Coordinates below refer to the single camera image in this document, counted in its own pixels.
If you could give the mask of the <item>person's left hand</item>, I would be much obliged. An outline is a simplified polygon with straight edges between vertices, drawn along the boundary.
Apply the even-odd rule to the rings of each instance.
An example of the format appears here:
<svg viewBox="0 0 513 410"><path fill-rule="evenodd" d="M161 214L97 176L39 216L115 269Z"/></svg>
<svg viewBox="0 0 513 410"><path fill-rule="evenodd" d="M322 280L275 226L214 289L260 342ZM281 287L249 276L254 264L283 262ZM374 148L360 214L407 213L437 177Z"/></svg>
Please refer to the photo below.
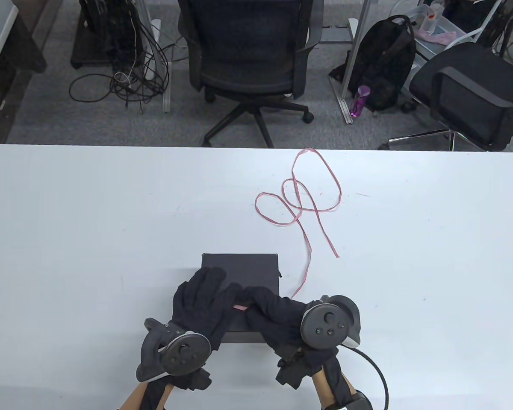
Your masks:
<svg viewBox="0 0 513 410"><path fill-rule="evenodd" d="M173 296L172 322L205 336L212 352L220 348L236 314L234 305L243 293L238 283L222 289L226 277L221 268L200 268Z"/></svg>

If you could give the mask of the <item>person's right hand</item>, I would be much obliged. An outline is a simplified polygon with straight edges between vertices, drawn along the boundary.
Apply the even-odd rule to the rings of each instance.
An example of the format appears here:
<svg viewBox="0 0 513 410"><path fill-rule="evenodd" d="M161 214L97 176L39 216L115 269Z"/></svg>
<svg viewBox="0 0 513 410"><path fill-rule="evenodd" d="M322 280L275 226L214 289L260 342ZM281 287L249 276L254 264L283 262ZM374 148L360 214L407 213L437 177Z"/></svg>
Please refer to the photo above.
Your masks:
<svg viewBox="0 0 513 410"><path fill-rule="evenodd" d="M238 301L247 306L246 321L260 332L266 344L280 357L276 381L299 388L303 377L323 370L332 391L348 391L342 380L337 348L315 349L301 335L303 315L310 305L280 297L266 287L247 287Z"/></svg>

